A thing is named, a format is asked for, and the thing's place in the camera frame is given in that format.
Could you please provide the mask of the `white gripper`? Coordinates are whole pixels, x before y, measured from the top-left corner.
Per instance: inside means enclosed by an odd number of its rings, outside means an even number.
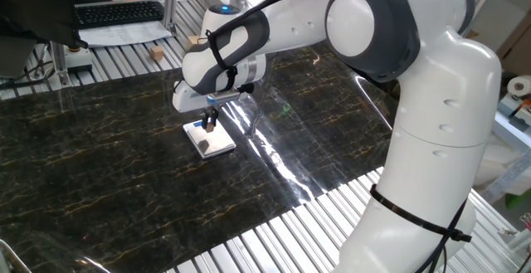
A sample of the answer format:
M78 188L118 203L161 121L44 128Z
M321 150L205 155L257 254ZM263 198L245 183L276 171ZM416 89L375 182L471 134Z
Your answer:
M179 113L186 113L194 110L201 110L207 107L207 97L198 94L193 90L184 80L176 81L173 85L173 107ZM219 116L218 109L212 107L210 109L210 121L213 126L217 125ZM202 114L202 128L206 129L208 126L209 111L206 110Z

